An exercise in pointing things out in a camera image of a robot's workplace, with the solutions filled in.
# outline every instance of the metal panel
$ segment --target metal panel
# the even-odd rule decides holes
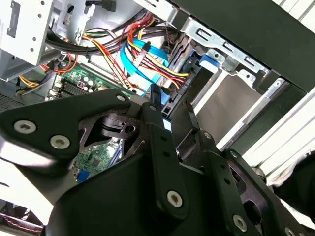
[[[309,69],[315,61],[315,35],[274,2],[172,2],[302,90],[310,91],[315,86]]]
[[[315,145],[315,88],[274,125],[243,158],[271,181]]]
[[[1,0],[0,48],[37,65],[44,49],[53,0]]]

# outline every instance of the red wire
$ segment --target red wire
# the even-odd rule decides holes
[[[68,65],[67,66],[65,66],[62,70],[54,70],[55,72],[59,72],[59,73],[65,73],[65,72],[68,72],[68,71],[64,71],[64,70],[67,70],[68,69],[68,67],[71,65],[71,61],[72,61],[72,58],[71,58],[71,55],[70,54],[68,54],[68,58],[69,58],[69,62],[68,62]],[[49,67],[47,66],[47,65],[41,65],[42,67],[44,67],[46,70],[49,70]]]
[[[28,231],[32,231],[32,232],[36,232],[36,233],[40,233],[42,231],[42,230],[32,230],[32,229],[20,226],[18,224],[15,224],[13,221],[9,220],[6,216],[4,216],[4,219],[6,220],[6,222],[10,223],[11,225],[14,225],[14,226],[16,226],[20,229],[23,229],[23,230],[28,230]]]
[[[72,67],[70,67],[70,68],[68,68],[68,69],[65,69],[65,70],[54,70],[55,72],[59,72],[59,73],[66,73],[66,72],[68,72],[68,71],[70,71],[70,70],[72,70],[74,67],[75,67],[75,65],[77,64],[77,62],[78,62],[78,55],[75,55],[75,59],[74,59],[74,63],[73,63],[73,65],[72,65]]]
[[[154,65],[151,61],[149,61],[149,60],[147,60],[147,59],[144,59],[144,61],[145,61],[146,63],[148,63],[150,66],[154,67],[154,69],[157,70],[158,72],[161,72],[161,73],[163,73],[164,75],[167,75],[167,77],[169,77],[169,78],[171,78],[171,79],[173,79],[173,80],[180,81],[180,82],[182,82],[182,83],[185,82],[184,79],[181,79],[181,78],[178,78],[178,77],[175,77],[175,76],[173,76],[173,75],[170,75],[170,74],[165,73],[165,72],[162,71],[160,68],[158,68],[156,65]]]

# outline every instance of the bolt hole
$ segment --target bolt hole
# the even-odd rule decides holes
[[[225,181],[227,184],[229,184],[229,185],[231,184],[231,182],[230,182],[228,179],[226,179],[226,178],[224,179],[224,181]]]
[[[201,170],[202,172],[206,172],[206,168],[204,166],[200,166],[199,170]]]
[[[24,130],[28,130],[28,129],[31,128],[31,126],[28,125],[28,124],[21,124],[21,125],[20,125],[20,128],[21,128],[21,129],[24,129]]]
[[[129,126],[126,127],[125,132],[129,134],[129,133],[132,133],[135,130],[136,130],[136,128],[134,126],[129,125]]]
[[[237,223],[239,224],[239,226],[244,227],[244,224],[241,220],[237,220]]]
[[[62,139],[57,139],[57,140],[56,140],[56,144],[64,145],[64,140],[62,140]]]

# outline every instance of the mounting hole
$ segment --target mounting hole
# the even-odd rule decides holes
[[[201,170],[202,172],[206,172],[206,168],[204,166],[200,166],[199,170]]]
[[[228,180],[228,179],[224,179],[224,181],[227,183],[227,184],[231,184],[231,182]]]
[[[136,130],[136,128],[133,125],[129,125],[129,126],[126,127],[125,132],[129,134],[129,133],[132,133],[135,130]]]

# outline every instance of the screw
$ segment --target screw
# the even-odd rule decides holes
[[[169,203],[172,204],[172,206],[176,208],[180,208],[183,205],[183,199],[181,195],[179,195],[178,192],[175,191],[168,191],[167,193],[167,200]]]
[[[121,100],[122,102],[125,102],[125,101],[126,101],[126,99],[125,99],[123,96],[118,95],[117,98],[118,98],[119,100]]]
[[[281,85],[281,81],[276,82],[276,86],[279,87]]]
[[[153,110],[153,111],[156,111],[156,110],[157,110],[157,109],[156,109],[154,106],[152,106],[152,105],[150,106],[150,109]]]
[[[234,151],[231,151],[233,157],[237,158],[237,154]]]
[[[31,134],[37,129],[36,125],[28,120],[19,120],[14,123],[13,127],[21,134]]]
[[[70,140],[63,135],[55,135],[50,139],[50,144],[56,149],[66,149],[70,146]]]
[[[290,228],[285,227],[284,230],[287,236],[295,236],[294,232]]]
[[[241,216],[233,215],[233,221],[236,227],[239,228],[242,232],[247,231],[247,225]]]
[[[207,132],[205,132],[205,136],[208,138],[208,139],[211,139],[211,135]]]

